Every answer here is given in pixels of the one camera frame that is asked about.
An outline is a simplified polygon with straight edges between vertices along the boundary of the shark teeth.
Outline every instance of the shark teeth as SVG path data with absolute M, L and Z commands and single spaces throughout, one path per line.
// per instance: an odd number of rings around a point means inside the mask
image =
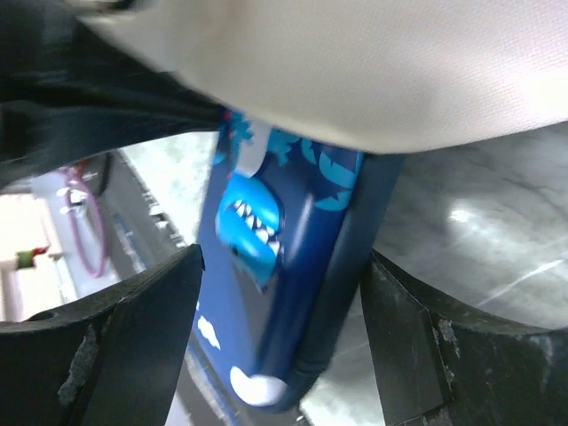
M 280 243 L 278 241 L 270 241 L 268 243 L 268 247 L 270 247 L 270 249 L 274 252 L 274 255 L 278 255 L 278 252 L 280 251 Z
M 278 241 L 270 241 L 271 237 L 276 233 L 274 229 L 270 226 L 264 225 L 260 218 L 256 217 L 252 208 L 243 200 L 238 200 L 233 204 L 233 208 L 236 210 L 237 215 L 242 217 L 245 224 L 253 231 L 256 237 L 263 243 L 268 245 L 270 250 L 274 255 L 278 255 L 280 252 L 280 243 Z
M 268 242 L 268 232 L 265 229 L 262 228 L 256 229 L 256 236 L 264 244 Z

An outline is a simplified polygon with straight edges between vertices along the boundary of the pink cable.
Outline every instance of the pink cable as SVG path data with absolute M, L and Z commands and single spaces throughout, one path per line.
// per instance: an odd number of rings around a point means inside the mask
M 75 247 L 81 258 L 81 263 L 83 264 L 85 270 L 93 278 L 99 278 L 105 271 L 105 265 L 107 262 L 107 234 L 105 233 L 105 227 L 103 225 L 103 218 L 100 212 L 100 207 L 97 204 L 95 195 L 92 193 L 91 189 L 83 181 L 83 177 L 79 176 L 72 169 L 65 168 L 61 170 L 61 173 L 65 176 L 65 183 L 67 186 L 67 191 L 65 191 L 65 203 L 67 205 L 67 213 L 69 215 L 69 222 L 71 223 L 71 231 L 73 234 L 73 239 L 75 242 Z M 77 217 L 75 216 L 75 209 L 73 208 L 73 203 L 71 202 L 71 189 L 76 187 L 76 189 L 86 193 L 87 207 L 93 214 L 93 219 L 95 226 L 98 228 L 99 232 L 99 242 L 100 242 L 100 256 L 96 268 L 91 266 L 89 259 L 85 253 L 85 247 L 81 240 L 79 234 L 79 225 L 77 224 Z

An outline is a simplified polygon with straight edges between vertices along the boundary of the white cloud print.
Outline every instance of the white cloud print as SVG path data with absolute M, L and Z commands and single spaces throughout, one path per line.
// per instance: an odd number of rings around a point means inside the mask
M 211 346 L 221 350 L 221 343 L 217 339 L 217 334 L 215 333 L 213 324 L 207 321 L 202 315 L 197 321 L 197 328 L 201 331 L 201 334 L 208 340 Z

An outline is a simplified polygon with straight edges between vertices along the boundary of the white fabric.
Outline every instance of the white fabric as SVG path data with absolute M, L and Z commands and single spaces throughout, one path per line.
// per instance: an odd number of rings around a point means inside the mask
M 304 136 L 376 153 L 568 119 L 568 3 L 154 0 L 88 18 L 180 82 Z

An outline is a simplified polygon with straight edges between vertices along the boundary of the blue shark pencil case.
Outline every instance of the blue shark pencil case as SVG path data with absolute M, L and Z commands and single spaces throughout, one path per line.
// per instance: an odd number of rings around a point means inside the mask
M 193 331 L 244 403 L 287 410 L 329 365 L 402 160 L 225 111 Z

